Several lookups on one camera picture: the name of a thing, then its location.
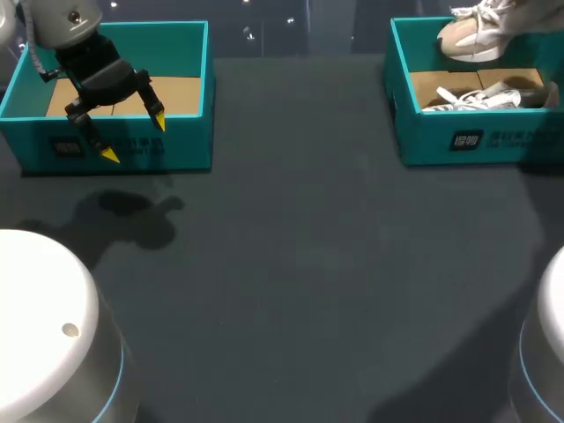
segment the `glowing blue ring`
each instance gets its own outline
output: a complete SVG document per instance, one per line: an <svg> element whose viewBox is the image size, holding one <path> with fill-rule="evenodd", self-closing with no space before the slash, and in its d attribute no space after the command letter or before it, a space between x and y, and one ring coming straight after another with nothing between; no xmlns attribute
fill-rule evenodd
<svg viewBox="0 0 564 423"><path fill-rule="evenodd" d="M122 362L120 364L120 373L117 375L117 380L115 381L114 390L112 390L112 395L109 396L106 405L102 407L100 413L98 414L98 416L96 416L96 419L94 419L92 423L98 423L100 419L104 416L104 413L106 412L108 407L112 404L112 401L114 401L115 393L117 392L117 389L120 386L120 382L122 381L122 373L123 373L123 345L122 345Z"/></svg>
<svg viewBox="0 0 564 423"><path fill-rule="evenodd" d="M553 416L553 418L558 421L558 423L564 423L564 420L562 420L560 417L558 417L558 414L556 414L549 406L548 404L543 400L543 398L538 394L537 390L535 390L535 387L532 385L531 379L529 377L529 374L527 373L527 369L525 368L525 362L523 360L523 348L521 347L522 343L523 343L523 329L525 327L525 323L523 323L523 326L521 327L521 333L519 334L519 359L521 359L521 368L523 369L523 374L525 375L525 379L527 380L527 383L529 384L529 386L531 387L531 391L533 393L533 395L537 398L537 400L540 402L540 404L545 408L545 410L551 415Z"/></svg>

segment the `logo on box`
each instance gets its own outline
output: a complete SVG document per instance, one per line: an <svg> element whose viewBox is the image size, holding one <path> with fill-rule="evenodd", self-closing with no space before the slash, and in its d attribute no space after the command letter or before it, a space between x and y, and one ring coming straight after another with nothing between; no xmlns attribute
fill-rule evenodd
<svg viewBox="0 0 564 423"><path fill-rule="evenodd" d="M450 150L452 152L470 152L479 147L479 142L484 136L483 130L460 130L450 141Z"/></svg>
<svg viewBox="0 0 564 423"><path fill-rule="evenodd" d="M52 137L50 141L57 157L84 157L85 155L77 137Z"/></svg>

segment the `small dot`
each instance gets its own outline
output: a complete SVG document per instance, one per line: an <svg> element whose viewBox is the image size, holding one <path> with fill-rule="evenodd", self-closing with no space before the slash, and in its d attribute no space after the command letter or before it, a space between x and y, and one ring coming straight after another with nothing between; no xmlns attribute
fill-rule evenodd
<svg viewBox="0 0 564 423"><path fill-rule="evenodd" d="M77 338L80 335L80 331L72 323L65 323L63 325L63 333L69 338Z"/></svg>

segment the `white cylindrical robot base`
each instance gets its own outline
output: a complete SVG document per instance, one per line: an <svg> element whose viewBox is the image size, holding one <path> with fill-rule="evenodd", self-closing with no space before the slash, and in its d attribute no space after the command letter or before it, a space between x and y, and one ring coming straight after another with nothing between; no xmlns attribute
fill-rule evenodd
<svg viewBox="0 0 564 423"><path fill-rule="evenodd" d="M509 396L521 423L564 422L564 249L548 266L521 329Z"/></svg>
<svg viewBox="0 0 564 423"><path fill-rule="evenodd" d="M0 422L132 423L130 352L86 267L38 234L0 231Z"/></svg>

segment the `shoe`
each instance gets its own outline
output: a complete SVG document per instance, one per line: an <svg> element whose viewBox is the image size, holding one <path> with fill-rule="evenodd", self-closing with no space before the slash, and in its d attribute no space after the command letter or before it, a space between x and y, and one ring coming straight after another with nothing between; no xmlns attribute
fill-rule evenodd
<svg viewBox="0 0 564 423"><path fill-rule="evenodd" d="M532 90L516 90L504 82L498 82L485 90L471 91L460 98L442 87L437 88L437 93L448 103L424 108L423 112L556 108L560 104L560 90L554 82Z"/></svg>
<svg viewBox="0 0 564 423"><path fill-rule="evenodd" d="M455 20L437 36L440 49L461 62L495 60L520 33L562 29L563 6L561 0L482 0L472 7L453 8Z"/></svg>

